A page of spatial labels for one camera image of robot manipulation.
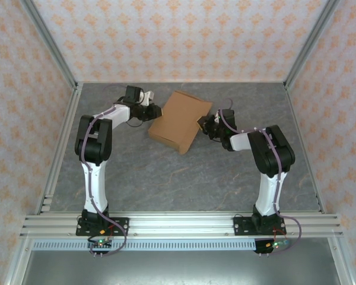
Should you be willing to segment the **aluminium frame post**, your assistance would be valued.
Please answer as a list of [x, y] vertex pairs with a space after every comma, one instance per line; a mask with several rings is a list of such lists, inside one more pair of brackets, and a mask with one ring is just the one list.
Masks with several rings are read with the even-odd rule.
[[22, 4], [24, 10], [28, 14], [29, 18], [33, 22], [39, 36], [42, 38], [43, 43], [49, 50], [52, 58], [56, 62], [58, 68], [60, 69], [64, 79], [68, 85], [75, 90], [77, 88], [77, 81], [72, 74], [62, 52], [58, 48], [50, 30], [48, 29], [44, 19], [42, 18], [36, 4], [33, 0], [19, 0]]
[[324, 8], [322, 9], [318, 19], [316, 20], [310, 34], [308, 35], [303, 47], [301, 48], [298, 56], [296, 57], [285, 81], [283, 82], [285, 89], [288, 91], [294, 80], [301, 71], [315, 44], [317, 43], [320, 35], [326, 27], [329, 19], [333, 16], [334, 10], [338, 6], [340, 0], [327, 0]]

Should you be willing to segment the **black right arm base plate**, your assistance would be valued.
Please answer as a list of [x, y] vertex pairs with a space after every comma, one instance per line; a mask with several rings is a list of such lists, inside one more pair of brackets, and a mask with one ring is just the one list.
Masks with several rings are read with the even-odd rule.
[[247, 235], [286, 235], [284, 219], [277, 215], [251, 217], [235, 216], [233, 218], [233, 229], [236, 236]]

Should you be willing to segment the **aluminium table side rail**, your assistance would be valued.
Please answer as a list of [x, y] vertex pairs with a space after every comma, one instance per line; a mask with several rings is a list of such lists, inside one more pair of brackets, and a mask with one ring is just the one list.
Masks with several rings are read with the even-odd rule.
[[34, 212], [35, 215], [41, 214], [43, 212], [43, 208], [45, 207], [46, 211], [49, 211], [50, 209], [49, 205], [55, 192], [55, 187], [58, 181], [59, 172], [62, 166], [63, 157], [65, 155], [65, 150], [69, 139], [69, 134], [80, 99], [81, 90], [82, 83], [77, 83], [77, 85], [72, 89], [72, 94], [65, 111], [65, 116], [62, 120], [61, 130], [59, 132], [58, 141], [56, 144], [53, 160], [49, 168], [46, 183]]
[[287, 95], [287, 100], [288, 100], [288, 103], [290, 105], [291, 112], [293, 114], [293, 120], [295, 122], [295, 126], [296, 126], [296, 129], [297, 129], [297, 132], [298, 132], [298, 136], [300, 138], [301, 147], [303, 149], [304, 158], [305, 158], [306, 165], [307, 165], [307, 168], [308, 168], [308, 171], [309, 171], [309, 175], [310, 175], [310, 179], [311, 179], [311, 182], [312, 182], [312, 185], [313, 185], [313, 188], [314, 188], [314, 193], [315, 193], [315, 196], [316, 196], [316, 200], [317, 200], [317, 204], [318, 204], [318, 207], [319, 207], [319, 211], [322, 214], [326, 214], [327, 210], [325, 209], [325, 204], [324, 204], [324, 200], [323, 200], [323, 197], [322, 197], [322, 193], [318, 189], [318, 183], [317, 183], [316, 177], [315, 177], [313, 169], [312, 169], [311, 161], [309, 160], [309, 157], [308, 157], [308, 154], [307, 154], [307, 149], [306, 149], [307, 145], [306, 145], [306, 142], [304, 141], [303, 134], [302, 134], [302, 131], [301, 131], [301, 128], [300, 128], [300, 124], [299, 124], [299, 120], [297, 119], [297, 116], [296, 116], [296, 112], [295, 112], [295, 109], [294, 109], [294, 102], [293, 102], [293, 100], [291, 99], [291, 96], [290, 96], [290, 89], [289, 89], [289, 86], [286, 84], [286, 82], [283, 82], [283, 85], [284, 85], [284, 88], [285, 88], [285, 93]]

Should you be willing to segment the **grey metal sheet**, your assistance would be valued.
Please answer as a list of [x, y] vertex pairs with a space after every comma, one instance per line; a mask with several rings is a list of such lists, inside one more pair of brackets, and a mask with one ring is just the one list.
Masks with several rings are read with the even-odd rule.
[[21, 285], [340, 285], [329, 253], [36, 251]]

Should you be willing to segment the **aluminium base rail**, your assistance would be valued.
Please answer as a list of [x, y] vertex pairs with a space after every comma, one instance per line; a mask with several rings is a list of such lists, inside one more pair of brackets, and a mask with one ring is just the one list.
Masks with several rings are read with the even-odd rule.
[[[131, 239], [234, 238], [233, 218], [250, 213], [232, 211], [182, 212], [119, 212], [115, 217], [127, 217]], [[44, 212], [25, 217], [20, 231], [22, 238], [74, 238], [77, 212]], [[343, 237], [345, 230], [337, 214], [291, 212], [284, 214], [288, 238]]]

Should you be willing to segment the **brown cardboard box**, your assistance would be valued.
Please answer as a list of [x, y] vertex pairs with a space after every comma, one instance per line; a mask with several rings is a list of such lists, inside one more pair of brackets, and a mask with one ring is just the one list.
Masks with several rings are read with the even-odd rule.
[[174, 91], [148, 130], [150, 138], [185, 154], [195, 139], [197, 121], [209, 114], [212, 102], [183, 91]]

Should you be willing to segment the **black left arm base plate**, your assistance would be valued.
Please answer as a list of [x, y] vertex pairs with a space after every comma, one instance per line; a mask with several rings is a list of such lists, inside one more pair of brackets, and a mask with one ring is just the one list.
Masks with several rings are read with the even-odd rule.
[[120, 226], [128, 234], [129, 219], [124, 217], [111, 217], [113, 222], [109, 222], [102, 217], [96, 221], [90, 221], [80, 217], [75, 234], [77, 236], [123, 236]]

